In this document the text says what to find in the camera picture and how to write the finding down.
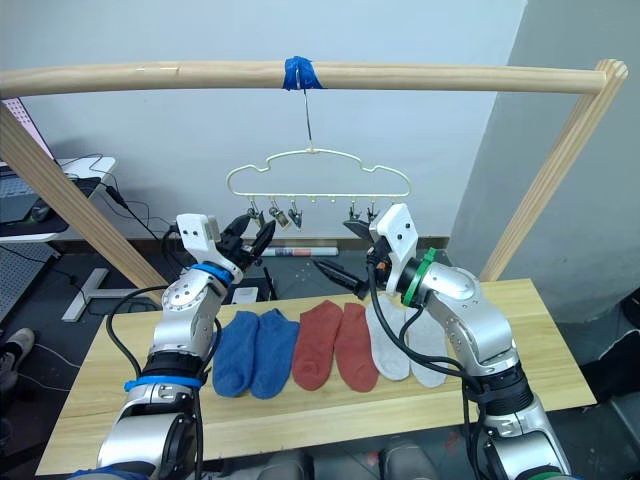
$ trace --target floor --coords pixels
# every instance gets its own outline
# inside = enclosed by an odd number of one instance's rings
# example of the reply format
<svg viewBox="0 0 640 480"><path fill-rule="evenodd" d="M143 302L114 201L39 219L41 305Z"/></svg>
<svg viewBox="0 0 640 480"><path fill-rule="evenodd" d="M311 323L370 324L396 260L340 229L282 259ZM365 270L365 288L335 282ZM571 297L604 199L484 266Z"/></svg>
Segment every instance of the floor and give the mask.
<svg viewBox="0 0 640 480"><path fill-rule="evenodd" d="M170 278L170 270L159 254L149 254L147 258ZM363 251L345 251L332 260L364 278L364 259ZM264 266L269 268L280 298L344 293L340 287L326 280L309 259L266 258ZM93 268L109 265L98 255L82 254L64 255L55 262L54 267L71 273L81 284ZM255 268L249 272L249 276L259 275L261 270ZM18 328L28 326L37 331L39 343L56 351L66 352L71 363L82 363L102 314L109 311L115 301L93 301L91 312L85 312L79 322L63 323L60 318L76 294L76 290L67 283L67 279L51 268L45 268L23 301L3 321L2 328L7 332L5 338ZM112 270L104 286L125 288L130 287L130 284ZM136 311L151 307L141 302L129 308ZM584 363L597 358L613 340L631 328L631 325L616 307L588 324L559 323L559 327L575 358L579 363ZM49 351L36 347L23 363L21 371L42 384L60 390L45 389L31 380L20 379L11 407L2 412L2 416L10 420L13 430L7 454L48 439L66 399L64 390L72 385L77 369L67 365ZM635 412L640 411L640 396L625 399L625 403L635 409ZM589 480L624 479L629 472L640 470L640 452L634 450L628 430L610 404L551 412L549 416L573 470L581 477ZM471 478L459 427L417 431L406 435L428 453L441 479ZM387 437L376 437L316 446L306 450L315 460L318 480L373 479L379 478L376 452L384 448L387 441ZM225 465L229 472L228 478L255 479L256 472L267 459L266 455L232 459ZM38 458L35 458L9 471L5 477L32 478L37 464Z"/></svg>

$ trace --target metal stand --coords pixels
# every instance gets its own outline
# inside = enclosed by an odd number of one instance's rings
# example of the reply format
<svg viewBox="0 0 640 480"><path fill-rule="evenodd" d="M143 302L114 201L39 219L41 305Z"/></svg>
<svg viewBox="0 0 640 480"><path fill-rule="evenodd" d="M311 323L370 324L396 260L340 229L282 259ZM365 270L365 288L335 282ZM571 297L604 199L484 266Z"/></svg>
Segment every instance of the metal stand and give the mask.
<svg viewBox="0 0 640 480"><path fill-rule="evenodd" d="M134 288L100 289L100 284L108 273L109 270L106 268L93 269L93 272L91 272L87 281L82 285L82 293L78 292L71 302L71 305L69 305L69 308L67 308L67 311L64 312L64 315L62 316L63 322L77 322L80 320L82 312L84 312L87 304L94 298L122 298L135 291Z"/></svg>

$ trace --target green ring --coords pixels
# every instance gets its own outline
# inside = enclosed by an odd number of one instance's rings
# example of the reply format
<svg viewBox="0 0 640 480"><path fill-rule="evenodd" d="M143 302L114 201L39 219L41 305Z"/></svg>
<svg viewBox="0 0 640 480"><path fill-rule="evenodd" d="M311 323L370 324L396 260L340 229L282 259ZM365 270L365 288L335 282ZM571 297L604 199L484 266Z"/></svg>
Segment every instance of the green ring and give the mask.
<svg viewBox="0 0 640 480"><path fill-rule="evenodd" d="M422 257L422 262L418 266L418 269L416 270L416 274L413 276L413 279L411 279L411 283L409 284L407 293L405 293L404 297L402 298L403 305L407 307L411 305L411 300L413 300L413 296L415 295L416 290L418 289L418 285L420 285L420 283L422 282L422 279L427 273L427 268L429 268L429 265L433 263L434 258L436 256L436 252L437 250L432 247L429 249L427 253L424 254L424 257Z"/></svg>

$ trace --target blue sock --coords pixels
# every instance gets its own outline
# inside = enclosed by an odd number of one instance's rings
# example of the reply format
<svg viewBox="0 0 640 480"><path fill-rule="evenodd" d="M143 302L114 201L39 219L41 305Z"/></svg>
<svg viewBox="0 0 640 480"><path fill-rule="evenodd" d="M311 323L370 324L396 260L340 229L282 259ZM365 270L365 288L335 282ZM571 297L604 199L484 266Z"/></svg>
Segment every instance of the blue sock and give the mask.
<svg viewBox="0 0 640 480"><path fill-rule="evenodd" d="M258 316L253 312L236 313L222 329L213 356L213 388L218 395L235 397L251 384L257 331Z"/></svg>
<svg viewBox="0 0 640 480"><path fill-rule="evenodd" d="M254 397L275 397L287 383L298 327L298 322L290 322L275 308L260 316L255 373L251 383Z"/></svg>

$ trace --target sock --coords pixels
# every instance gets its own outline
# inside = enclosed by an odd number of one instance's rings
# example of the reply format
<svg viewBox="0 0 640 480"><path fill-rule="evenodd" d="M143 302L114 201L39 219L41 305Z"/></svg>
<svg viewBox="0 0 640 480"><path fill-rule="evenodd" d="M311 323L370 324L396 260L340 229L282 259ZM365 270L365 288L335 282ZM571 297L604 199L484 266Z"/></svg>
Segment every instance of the sock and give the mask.
<svg viewBox="0 0 640 480"><path fill-rule="evenodd" d="M405 312L405 320L409 320L416 312L415 308L408 308ZM409 348L423 355L447 356L447 339L444 334L444 328L426 310L407 329L407 344ZM437 365L447 366L444 363L438 363ZM425 387L442 385L447 378L444 373L435 372L418 365L413 360L411 360L411 372Z"/></svg>
<svg viewBox="0 0 640 480"><path fill-rule="evenodd" d="M222 329L213 356L213 388L218 395L235 397L251 384L257 331L258 316L253 312L236 313Z"/></svg>
<svg viewBox="0 0 640 480"><path fill-rule="evenodd" d="M368 392L375 387L378 370L371 357L371 340L362 305L345 304L335 349L338 370L347 385L357 392Z"/></svg>
<svg viewBox="0 0 640 480"><path fill-rule="evenodd" d="M275 397L287 383L299 325L275 308L262 314L259 322L251 394L266 399Z"/></svg>
<svg viewBox="0 0 640 480"><path fill-rule="evenodd" d="M380 308L387 323L398 336L402 325L404 325L404 309L398 308L387 295L380 295ZM409 376L409 357L394 345L389 336L382 329L378 316L373 305L369 305L366 310L367 326L369 327L369 337L371 337L371 353L373 363L382 374L389 380L402 380Z"/></svg>
<svg viewBox="0 0 640 480"><path fill-rule="evenodd" d="M293 354L293 379L305 390L316 390L329 378L333 344L341 319L342 310L329 300L300 314L300 332Z"/></svg>

